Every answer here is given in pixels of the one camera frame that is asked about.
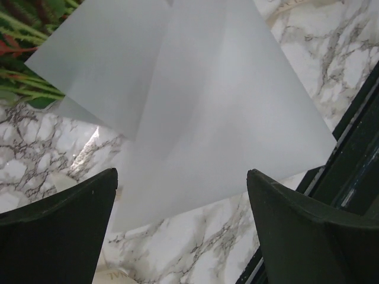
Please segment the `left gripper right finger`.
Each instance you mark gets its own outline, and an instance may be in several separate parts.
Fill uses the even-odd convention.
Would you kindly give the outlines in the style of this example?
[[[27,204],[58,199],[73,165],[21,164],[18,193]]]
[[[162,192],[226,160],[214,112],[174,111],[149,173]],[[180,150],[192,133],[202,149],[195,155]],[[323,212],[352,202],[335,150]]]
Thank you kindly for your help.
[[[378,283],[378,221],[293,191],[262,172],[247,189],[269,283]]]

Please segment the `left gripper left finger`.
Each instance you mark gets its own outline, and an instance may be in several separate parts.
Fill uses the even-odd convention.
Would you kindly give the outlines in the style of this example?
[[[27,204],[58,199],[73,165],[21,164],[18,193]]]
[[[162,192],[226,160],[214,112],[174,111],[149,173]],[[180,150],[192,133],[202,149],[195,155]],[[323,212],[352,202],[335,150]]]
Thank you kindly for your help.
[[[91,283],[113,208],[110,168],[1,214],[1,283]]]

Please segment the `white wrapping paper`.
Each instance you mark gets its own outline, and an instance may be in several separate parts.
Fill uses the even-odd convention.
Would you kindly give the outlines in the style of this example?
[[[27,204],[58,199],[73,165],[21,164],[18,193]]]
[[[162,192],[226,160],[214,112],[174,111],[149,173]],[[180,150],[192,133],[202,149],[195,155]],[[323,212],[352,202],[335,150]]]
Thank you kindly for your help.
[[[253,1],[85,1],[26,61],[129,141],[113,230],[283,179],[336,141]]]

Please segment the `pink flower bouquet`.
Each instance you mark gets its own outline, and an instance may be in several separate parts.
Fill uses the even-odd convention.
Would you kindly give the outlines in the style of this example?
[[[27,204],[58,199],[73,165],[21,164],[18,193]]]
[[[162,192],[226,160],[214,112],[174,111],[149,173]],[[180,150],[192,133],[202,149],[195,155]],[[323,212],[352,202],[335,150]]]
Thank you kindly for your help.
[[[1,105],[45,109],[65,97],[25,62],[81,3],[1,0]]]

